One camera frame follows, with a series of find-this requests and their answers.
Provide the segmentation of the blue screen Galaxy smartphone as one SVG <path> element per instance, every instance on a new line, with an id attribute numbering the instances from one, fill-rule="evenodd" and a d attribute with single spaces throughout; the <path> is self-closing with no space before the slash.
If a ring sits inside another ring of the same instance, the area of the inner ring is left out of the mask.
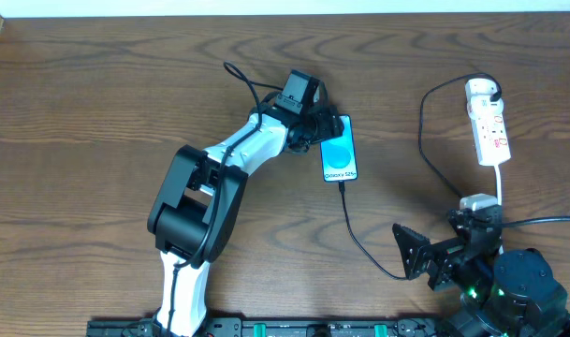
<path id="1" fill-rule="evenodd" d="M 342 135 L 320 144 L 323 179 L 327 183 L 358 178 L 352 121 L 349 115 L 342 115 L 340 119 L 343 123 Z"/>

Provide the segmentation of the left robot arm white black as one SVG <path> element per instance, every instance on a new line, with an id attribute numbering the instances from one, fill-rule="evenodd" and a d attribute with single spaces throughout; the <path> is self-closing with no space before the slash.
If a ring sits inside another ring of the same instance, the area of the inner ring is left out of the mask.
<path id="1" fill-rule="evenodd" d="M 246 123 L 227 139 L 178 150 L 153 203 L 147 228 L 165 274 L 156 336 L 193 336 L 202 326 L 211 265 L 232 234 L 251 175 L 279 154 L 304 154 L 343 133 L 325 83 L 301 71 L 254 101 Z"/>

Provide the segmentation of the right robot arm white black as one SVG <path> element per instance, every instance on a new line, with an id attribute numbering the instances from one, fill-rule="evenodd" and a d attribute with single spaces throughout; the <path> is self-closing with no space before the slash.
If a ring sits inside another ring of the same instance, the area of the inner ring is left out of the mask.
<path id="1" fill-rule="evenodd" d="M 405 277 L 428 274 L 429 287 L 457 286 L 461 309 L 435 326 L 438 336 L 570 336 L 568 293 L 533 248 L 503 251 L 502 209 L 451 210 L 456 235 L 433 243 L 395 224 Z"/>

